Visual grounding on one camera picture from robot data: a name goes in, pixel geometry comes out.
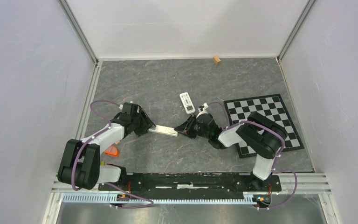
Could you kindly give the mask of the white remote control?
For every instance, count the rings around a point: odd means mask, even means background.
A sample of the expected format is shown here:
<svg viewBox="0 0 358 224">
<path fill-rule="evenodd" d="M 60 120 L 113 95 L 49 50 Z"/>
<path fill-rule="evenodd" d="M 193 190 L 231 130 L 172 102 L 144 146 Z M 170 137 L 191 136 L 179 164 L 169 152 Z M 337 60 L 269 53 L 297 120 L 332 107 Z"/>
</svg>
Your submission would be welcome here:
<svg viewBox="0 0 358 224">
<path fill-rule="evenodd" d="M 178 136 L 178 132 L 175 131 L 174 128 L 167 127 L 167 126 L 155 125 L 152 128 L 150 128 L 148 131 L 152 133 L 159 133 L 159 134 L 173 136 L 173 137 Z"/>
<path fill-rule="evenodd" d="M 182 102 L 182 105 L 184 107 L 184 110 L 186 114 L 193 114 L 195 113 L 195 107 L 193 105 L 193 102 L 188 94 L 188 92 L 181 93 L 179 95 L 179 98 Z"/>
</svg>

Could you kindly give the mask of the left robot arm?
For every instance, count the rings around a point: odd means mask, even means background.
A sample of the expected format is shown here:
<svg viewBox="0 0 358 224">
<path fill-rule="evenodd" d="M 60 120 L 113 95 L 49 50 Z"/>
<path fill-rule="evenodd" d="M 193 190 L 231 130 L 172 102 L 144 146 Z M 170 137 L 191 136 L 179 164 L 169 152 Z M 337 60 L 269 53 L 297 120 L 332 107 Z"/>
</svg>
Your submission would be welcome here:
<svg viewBox="0 0 358 224">
<path fill-rule="evenodd" d="M 120 112 L 107 121 L 104 128 L 83 139 L 67 141 L 58 169 L 59 182 L 69 184 L 75 191 L 93 189 L 95 185 L 109 182 L 116 190 L 123 190 L 128 178 L 125 169 L 116 165 L 101 165 L 100 155 L 114 143 L 131 133 L 138 137 L 156 125 L 138 104 L 125 102 Z"/>
</svg>

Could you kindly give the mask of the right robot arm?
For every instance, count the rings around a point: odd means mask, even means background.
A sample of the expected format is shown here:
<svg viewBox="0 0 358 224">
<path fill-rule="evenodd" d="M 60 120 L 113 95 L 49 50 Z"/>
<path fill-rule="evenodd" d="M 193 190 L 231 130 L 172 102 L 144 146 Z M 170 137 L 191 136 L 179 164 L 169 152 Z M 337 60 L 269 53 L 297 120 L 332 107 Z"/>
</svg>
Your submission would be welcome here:
<svg viewBox="0 0 358 224">
<path fill-rule="evenodd" d="M 203 137 L 216 149 L 226 149 L 245 142 L 256 152 L 256 161 L 250 178 L 255 190 L 263 190 L 269 185 L 275 158 L 285 148 L 288 137 L 286 129 L 267 117 L 252 112 L 247 119 L 227 128 L 219 127 L 210 113 L 191 115 L 174 130 L 188 138 Z"/>
</svg>

